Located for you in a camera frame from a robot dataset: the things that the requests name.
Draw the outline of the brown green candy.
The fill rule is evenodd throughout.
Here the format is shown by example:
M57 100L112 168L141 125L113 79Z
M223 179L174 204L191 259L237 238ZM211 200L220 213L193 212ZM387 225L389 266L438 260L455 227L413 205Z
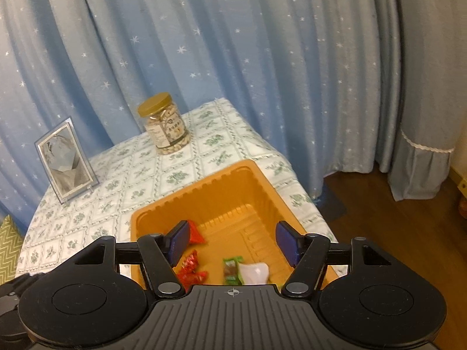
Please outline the brown green candy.
M224 285L243 285L239 265L243 262L242 256L224 258L223 260L223 280Z

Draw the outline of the orange plastic tray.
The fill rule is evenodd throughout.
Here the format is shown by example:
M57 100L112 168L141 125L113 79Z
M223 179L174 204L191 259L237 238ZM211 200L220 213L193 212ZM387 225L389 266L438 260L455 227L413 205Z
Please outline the orange plastic tray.
M197 251L199 268L208 272L207 284L222 285L223 261L241 256L245 263L264 262L269 283L282 287L292 273L276 244L276 224L287 221L301 234L299 223L257 164L243 160L186 186L132 214L130 238L167 234L180 221L193 221L204 243Z

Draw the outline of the small yellow stool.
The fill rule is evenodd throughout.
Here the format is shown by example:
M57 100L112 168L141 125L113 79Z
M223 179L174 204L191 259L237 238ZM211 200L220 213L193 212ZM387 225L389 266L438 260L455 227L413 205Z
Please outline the small yellow stool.
M457 185L457 188L461 192L461 197L458 203L458 212L464 219L467 219L467 180L463 178L463 180Z

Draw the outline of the grey lace trimmed curtain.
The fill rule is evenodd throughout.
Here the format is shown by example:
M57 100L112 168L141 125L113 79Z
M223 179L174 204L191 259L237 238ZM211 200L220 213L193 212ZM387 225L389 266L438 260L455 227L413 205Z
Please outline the grey lace trimmed curtain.
M381 102L376 161L393 198L431 199L466 124L466 0L374 0Z

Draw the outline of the floral white tablecloth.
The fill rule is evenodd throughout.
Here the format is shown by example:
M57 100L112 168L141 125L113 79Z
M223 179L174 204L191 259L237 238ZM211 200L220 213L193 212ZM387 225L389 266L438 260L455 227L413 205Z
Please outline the floral white tablecloth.
M130 239L137 209L240 160L254 160L307 232L336 237L297 179L290 163L241 117L227 99L183 116L191 138L181 150L159 155L143 133L91 159L98 185L64 204L43 196L19 254L16 274L53 270L102 235Z

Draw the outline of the white wrapped candy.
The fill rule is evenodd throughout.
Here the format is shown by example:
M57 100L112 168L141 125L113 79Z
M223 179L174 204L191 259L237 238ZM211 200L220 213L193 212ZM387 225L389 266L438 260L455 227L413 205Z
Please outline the white wrapped candy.
M267 284L269 279L269 267L264 262L238 264L238 273L243 285Z

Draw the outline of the blue star curtain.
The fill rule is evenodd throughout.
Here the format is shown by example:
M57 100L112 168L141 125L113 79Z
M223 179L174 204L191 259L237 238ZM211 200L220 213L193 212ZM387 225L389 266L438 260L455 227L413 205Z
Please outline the blue star curtain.
M138 106L219 98L312 197L390 169L396 0L1 0L1 214L29 226L49 182L36 141L71 118L87 156L142 132Z

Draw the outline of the silver picture frame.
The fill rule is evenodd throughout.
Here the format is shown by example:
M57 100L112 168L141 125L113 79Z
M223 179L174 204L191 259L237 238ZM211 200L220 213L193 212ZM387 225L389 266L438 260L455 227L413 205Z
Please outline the silver picture frame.
M51 188L61 204L98 185L70 117L39 138L35 146Z

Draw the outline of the red candy packet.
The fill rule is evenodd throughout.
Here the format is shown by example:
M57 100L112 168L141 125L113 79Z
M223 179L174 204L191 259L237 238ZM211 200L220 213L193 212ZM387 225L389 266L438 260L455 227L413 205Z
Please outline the red candy packet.
M197 244L204 244L206 243L205 238L199 232L196 224L192 220L188 220L190 236L189 236L189 244L190 245L197 245Z

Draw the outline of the red snack packet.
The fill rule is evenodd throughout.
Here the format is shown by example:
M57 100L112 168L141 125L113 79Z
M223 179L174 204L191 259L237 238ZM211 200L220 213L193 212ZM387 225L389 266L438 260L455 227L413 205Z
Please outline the red snack packet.
M192 286L204 284L208 279L208 271L199 271L199 259L197 250L193 250L181 263L176 272L177 278L188 291Z

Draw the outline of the green zigzag cushion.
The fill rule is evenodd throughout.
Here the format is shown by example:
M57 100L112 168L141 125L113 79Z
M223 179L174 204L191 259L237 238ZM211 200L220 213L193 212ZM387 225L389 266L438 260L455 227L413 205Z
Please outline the green zigzag cushion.
M15 278L23 237L10 215L1 223L0 229L0 284Z

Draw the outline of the nut jar gold lid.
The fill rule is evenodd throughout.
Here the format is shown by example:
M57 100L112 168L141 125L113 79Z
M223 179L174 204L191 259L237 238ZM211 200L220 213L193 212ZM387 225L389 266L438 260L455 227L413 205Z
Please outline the nut jar gold lid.
M144 101L138 113L144 127L161 155L175 153L190 142L190 133L168 92L161 92Z

